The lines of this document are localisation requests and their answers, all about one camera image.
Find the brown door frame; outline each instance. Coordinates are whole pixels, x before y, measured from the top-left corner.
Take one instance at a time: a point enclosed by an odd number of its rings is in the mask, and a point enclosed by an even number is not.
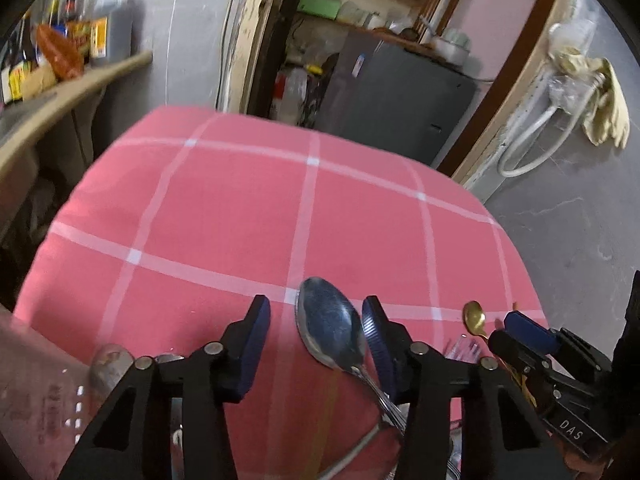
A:
[[[453,176],[471,152],[516,84],[529,57],[542,35],[546,20],[556,0],[536,0],[511,53],[495,81],[462,133],[438,166],[438,171]]]

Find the pink wall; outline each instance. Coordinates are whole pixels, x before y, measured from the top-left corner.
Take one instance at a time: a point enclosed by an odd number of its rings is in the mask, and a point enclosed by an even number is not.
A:
[[[465,72],[494,78],[500,71],[536,0],[460,0],[449,27],[471,38]]]

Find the pink tablecloth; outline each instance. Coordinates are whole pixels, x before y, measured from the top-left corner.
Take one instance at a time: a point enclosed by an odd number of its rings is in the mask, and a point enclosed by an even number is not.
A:
[[[543,321],[516,249],[471,194],[391,153],[203,108],[160,108],[88,171],[63,207],[15,315],[90,361],[105,342],[189,354],[271,300],[253,389],[227,409],[241,478],[303,478],[370,429],[362,386],[313,361],[292,304],[306,276],[359,303],[377,294],[414,339],[442,349],[478,300]],[[378,478],[377,439],[341,478]]]

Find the gray wall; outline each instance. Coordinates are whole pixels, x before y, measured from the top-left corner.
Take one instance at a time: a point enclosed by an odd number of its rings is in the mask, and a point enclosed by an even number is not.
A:
[[[214,106],[228,1],[133,0],[134,49],[152,48],[154,62],[109,86],[94,123],[98,149],[159,105]]]
[[[552,160],[507,179],[486,206],[520,251],[550,324],[611,354],[640,269],[640,67],[604,11],[590,56],[611,60],[625,93],[626,150],[595,147],[575,130]],[[528,157],[558,133],[546,128]]]

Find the gold spoon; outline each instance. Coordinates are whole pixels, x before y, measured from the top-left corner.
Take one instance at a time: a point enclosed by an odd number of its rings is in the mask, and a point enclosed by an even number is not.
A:
[[[484,316],[484,311],[482,310],[480,303],[477,301],[469,301],[468,303],[465,303],[465,306],[462,308],[462,321],[465,324],[466,330],[471,335],[475,335],[481,337],[485,341],[489,341],[486,331],[484,330],[486,317]]]

